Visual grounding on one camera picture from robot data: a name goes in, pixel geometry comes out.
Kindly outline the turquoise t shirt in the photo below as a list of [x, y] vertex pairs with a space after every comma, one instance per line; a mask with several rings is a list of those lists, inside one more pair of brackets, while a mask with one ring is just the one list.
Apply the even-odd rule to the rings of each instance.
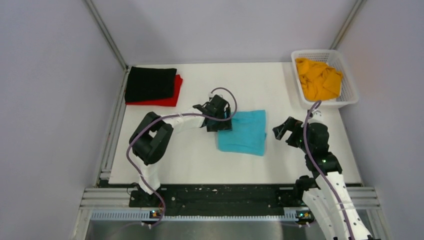
[[217, 149], [221, 152], [264, 156], [267, 138], [266, 111], [238, 111], [231, 122], [231, 130], [217, 133]]

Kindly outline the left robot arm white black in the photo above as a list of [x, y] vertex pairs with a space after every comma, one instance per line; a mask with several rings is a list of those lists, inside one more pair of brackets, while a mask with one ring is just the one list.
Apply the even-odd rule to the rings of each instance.
[[148, 112], [131, 135], [126, 150], [128, 162], [138, 173], [138, 185], [143, 191], [141, 200], [149, 207], [158, 203], [160, 207], [166, 207], [158, 191], [161, 185], [158, 165], [173, 135], [201, 128], [212, 133], [231, 130], [233, 117], [230, 103], [217, 94], [210, 94], [207, 102], [193, 105], [183, 112], [169, 115]]

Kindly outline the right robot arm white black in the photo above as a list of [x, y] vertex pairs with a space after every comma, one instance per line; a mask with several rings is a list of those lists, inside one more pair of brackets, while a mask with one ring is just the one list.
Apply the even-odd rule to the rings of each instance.
[[307, 206], [328, 240], [373, 240], [349, 195], [342, 167], [330, 152], [328, 127], [319, 121], [304, 123], [293, 117], [272, 129], [281, 140], [290, 132], [286, 143], [304, 152], [305, 164], [312, 176], [295, 182], [293, 200]]

